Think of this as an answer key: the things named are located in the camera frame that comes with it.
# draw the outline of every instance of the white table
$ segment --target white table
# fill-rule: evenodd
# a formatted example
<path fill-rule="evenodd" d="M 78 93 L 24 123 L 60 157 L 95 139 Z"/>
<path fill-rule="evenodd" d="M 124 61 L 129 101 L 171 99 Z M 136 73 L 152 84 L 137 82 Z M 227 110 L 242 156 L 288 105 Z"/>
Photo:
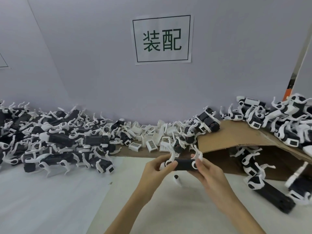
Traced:
<path fill-rule="evenodd" d="M 126 157 L 112 177 L 113 183 L 88 234 L 103 234 L 136 188 L 144 165 L 150 158 Z M 185 171 L 177 172 L 183 187 L 173 182 L 173 174 L 162 182 L 152 200 L 139 214 L 131 233 L 237 233 L 228 219 L 207 197 L 202 185 Z M 236 195 L 267 233 L 311 233 L 312 206 L 296 206 L 283 214 L 272 204 L 250 190 L 243 177 L 226 175 Z M 268 181 L 286 193 L 284 182 Z"/>

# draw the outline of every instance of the hand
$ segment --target hand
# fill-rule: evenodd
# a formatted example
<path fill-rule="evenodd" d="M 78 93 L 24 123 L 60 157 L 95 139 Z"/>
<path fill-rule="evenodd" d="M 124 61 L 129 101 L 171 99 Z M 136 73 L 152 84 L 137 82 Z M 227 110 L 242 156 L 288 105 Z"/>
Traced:
<path fill-rule="evenodd" d="M 161 171 L 159 170 L 161 163 L 167 161 L 170 156 L 170 154 L 159 156 L 145 165 L 140 182 L 134 192 L 134 195 L 139 196 L 145 204 L 151 200 L 163 179 L 176 168 L 177 161 L 174 161 Z"/>
<path fill-rule="evenodd" d="M 224 214 L 230 214 L 241 202 L 233 192 L 223 171 L 207 159 L 196 160 L 198 171 L 189 171 L 204 186 L 206 193 Z"/>

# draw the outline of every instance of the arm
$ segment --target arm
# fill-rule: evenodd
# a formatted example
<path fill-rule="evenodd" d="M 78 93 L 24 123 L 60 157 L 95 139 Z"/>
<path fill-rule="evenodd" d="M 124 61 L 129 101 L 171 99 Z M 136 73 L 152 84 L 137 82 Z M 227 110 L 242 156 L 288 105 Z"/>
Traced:
<path fill-rule="evenodd" d="M 189 173 L 203 184 L 208 196 L 241 234 L 266 234 L 237 198 L 221 168 L 207 159 L 197 159 L 196 166 L 198 171 Z"/>
<path fill-rule="evenodd" d="M 159 156 L 146 164 L 137 188 L 104 234 L 130 233 L 141 209 L 151 200 L 166 175 L 176 168 L 177 161 L 174 161 L 159 171 L 160 164 L 169 158 L 170 154 Z"/>

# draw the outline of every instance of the forearm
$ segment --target forearm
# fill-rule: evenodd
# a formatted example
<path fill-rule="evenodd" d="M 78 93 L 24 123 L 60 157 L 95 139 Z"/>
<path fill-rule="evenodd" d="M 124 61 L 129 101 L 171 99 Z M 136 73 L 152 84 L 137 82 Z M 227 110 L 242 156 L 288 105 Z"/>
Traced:
<path fill-rule="evenodd" d="M 104 234 L 129 234 L 145 203 L 135 191 Z"/>
<path fill-rule="evenodd" d="M 248 212 L 242 203 L 234 205 L 231 212 L 226 214 L 233 226 L 241 234 L 266 234 L 253 216 Z"/>

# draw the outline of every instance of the sign border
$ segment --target sign border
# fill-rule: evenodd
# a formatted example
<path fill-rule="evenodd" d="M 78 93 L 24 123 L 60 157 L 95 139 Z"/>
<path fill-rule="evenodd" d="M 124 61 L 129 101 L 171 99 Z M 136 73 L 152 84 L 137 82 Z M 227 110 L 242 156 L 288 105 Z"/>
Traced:
<path fill-rule="evenodd" d="M 165 17 L 155 17 L 155 18 L 145 18 L 145 19 L 137 19 L 137 20 L 132 20 L 132 26 L 133 26 L 133 36 L 134 36 L 134 41 L 135 41 L 135 24 L 134 21 L 139 21 L 139 20 L 146 20 L 146 19 L 163 19 L 163 18 L 172 18 L 172 17 L 184 17 L 184 16 L 189 16 L 189 41 L 188 41 L 188 57 L 189 57 L 189 49 L 190 49 L 190 34 L 191 34 L 191 15 L 176 15 L 176 16 L 165 16 Z M 136 41 L 135 41 L 135 54 L 136 54 L 136 59 L 137 63 L 145 63 L 145 62 L 164 62 L 164 61 L 188 61 L 187 59 L 179 59 L 179 60 L 162 60 L 162 61 L 138 61 L 138 52 L 136 48 Z"/>

